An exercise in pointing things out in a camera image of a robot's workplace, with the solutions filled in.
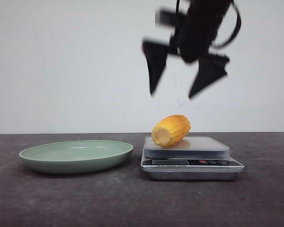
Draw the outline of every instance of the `white backdrop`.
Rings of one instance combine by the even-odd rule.
[[[197,64],[169,57],[151,97],[141,52],[143,37],[169,40],[155,11],[176,0],[0,0],[0,133],[150,132],[172,114],[191,132],[284,131],[284,0],[236,3],[229,75],[189,101]]]

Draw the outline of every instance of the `silver scale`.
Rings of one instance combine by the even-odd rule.
[[[142,170],[157,180],[232,180],[244,165],[230,157],[228,146],[211,137],[184,137],[162,148],[145,138]]]

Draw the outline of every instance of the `plate rim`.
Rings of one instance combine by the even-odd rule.
[[[124,143],[127,145],[130,145],[130,149],[126,150],[125,152],[121,153],[121,154],[117,154],[117,155],[113,155],[113,156],[107,156],[107,157],[99,157],[99,158],[90,158],[90,159],[82,159],[82,160],[44,160],[44,159],[36,159],[36,158],[27,158],[25,156],[23,156],[23,153],[29,149],[33,149],[33,148],[37,148],[37,147],[42,147],[42,146],[46,146],[46,145],[52,145],[52,144],[58,144],[58,143],[68,143],[68,142],[87,142],[87,141],[106,141],[106,142],[117,142],[117,143]],[[36,145],[33,147],[29,147],[26,148],[22,151],[19,152],[19,157],[21,159],[24,160],[28,160],[28,161],[37,161],[37,162],[83,162],[83,161],[93,161],[93,160],[100,160],[100,159],[104,159],[104,158],[110,158],[110,157],[116,157],[119,155],[124,155],[126,153],[129,153],[133,150],[133,145],[130,143],[126,143],[123,141],[117,141],[117,140],[70,140],[70,141],[61,141],[61,142],[54,142],[54,143],[46,143],[46,144],[41,144],[41,145]]]

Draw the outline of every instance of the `green plate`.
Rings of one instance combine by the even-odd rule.
[[[30,169],[51,174],[79,174],[111,168],[131,154],[133,146],[112,140],[78,140],[44,144],[19,153]]]

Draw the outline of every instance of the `robotic arm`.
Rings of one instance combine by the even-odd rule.
[[[231,36],[220,45],[213,44],[223,18],[232,5],[237,12],[237,23]],[[199,61],[199,72],[189,92],[189,98],[203,88],[227,75],[225,65],[227,56],[209,53],[209,47],[220,49],[228,45],[238,34],[241,18],[233,0],[190,0],[187,14],[179,12],[177,0],[176,12],[160,10],[156,15],[156,23],[175,28],[169,44],[160,44],[151,40],[143,40],[142,49],[146,57],[150,93],[152,94],[166,66],[168,54],[179,56],[186,63]]]

